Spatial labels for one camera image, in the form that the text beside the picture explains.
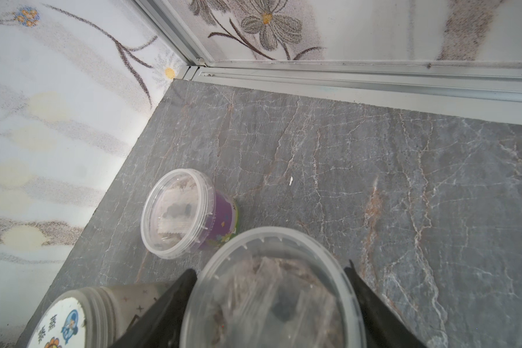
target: purple container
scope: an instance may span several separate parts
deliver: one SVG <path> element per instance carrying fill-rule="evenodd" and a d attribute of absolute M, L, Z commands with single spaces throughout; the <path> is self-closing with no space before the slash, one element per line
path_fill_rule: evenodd
<path fill-rule="evenodd" d="M 147 249 L 172 259 L 199 248 L 218 248 L 236 235 L 238 209 L 195 169 L 176 169 L 153 187 L 141 215 Z"/>

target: round plastic deli cup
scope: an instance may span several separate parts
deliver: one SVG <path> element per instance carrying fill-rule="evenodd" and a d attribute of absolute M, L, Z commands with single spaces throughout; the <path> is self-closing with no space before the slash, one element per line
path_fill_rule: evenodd
<path fill-rule="evenodd" d="M 153 283 L 67 291 L 41 317 L 27 347 L 107 348 L 166 289 L 164 283 Z"/>
<path fill-rule="evenodd" d="M 238 209 L 195 169 L 176 169 L 162 177 L 147 197 L 141 238 L 161 258 L 197 249 L 218 248 L 236 235 Z"/>
<path fill-rule="evenodd" d="M 191 293 L 181 348 L 364 348 L 354 290 L 309 236 L 261 227 L 224 245 Z"/>

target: cartoon sticker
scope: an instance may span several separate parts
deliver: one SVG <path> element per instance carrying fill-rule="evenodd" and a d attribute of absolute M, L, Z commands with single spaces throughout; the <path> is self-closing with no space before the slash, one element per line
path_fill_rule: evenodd
<path fill-rule="evenodd" d="M 56 302 L 42 316 L 28 348 L 83 348 L 86 339 L 85 313 L 74 297 Z"/>
<path fill-rule="evenodd" d="M 73 335 L 77 335 L 77 310 L 72 310 L 66 318 L 66 323 L 62 327 L 62 336 L 66 340 L 66 344 Z"/>
<path fill-rule="evenodd" d="M 59 344 L 60 344 L 60 340 L 53 337 L 50 339 L 50 342 L 47 342 L 44 345 L 44 348 L 62 348 L 62 346 L 60 346 Z"/>

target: gray flower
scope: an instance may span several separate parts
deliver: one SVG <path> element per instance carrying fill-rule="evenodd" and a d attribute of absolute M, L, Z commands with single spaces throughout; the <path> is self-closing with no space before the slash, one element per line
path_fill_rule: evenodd
<path fill-rule="evenodd" d="M 256 13 L 242 20 L 242 29 L 249 34 L 259 33 L 261 46 L 268 51 L 276 50 L 278 42 L 294 44 L 302 40 L 302 21 L 276 14 L 287 2 L 288 0 L 251 0 L 249 8 Z"/>
<path fill-rule="evenodd" d="M 219 10 L 222 13 L 230 11 L 228 5 L 226 5 L 223 0 L 193 0 L 190 4 L 190 11 L 193 12 L 194 16 L 201 15 L 205 23 L 210 26 L 215 26 L 215 16 L 213 15 L 211 8 Z"/>

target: container lid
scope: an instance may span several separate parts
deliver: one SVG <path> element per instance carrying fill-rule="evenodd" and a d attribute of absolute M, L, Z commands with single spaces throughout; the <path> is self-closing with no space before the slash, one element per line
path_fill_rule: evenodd
<path fill-rule="evenodd" d="M 194 169 L 176 169 L 162 177 L 147 197 L 141 215 L 141 238 L 147 249 L 176 258 L 201 244 L 214 210 L 210 179 Z"/>
<path fill-rule="evenodd" d="M 288 228 L 241 233 L 207 263 L 188 301 L 182 348 L 363 348 L 354 290 L 333 256 Z"/>
<path fill-rule="evenodd" d="M 81 303 L 74 297 L 63 298 L 47 310 L 29 340 L 28 348 L 84 347 L 87 328 Z"/>

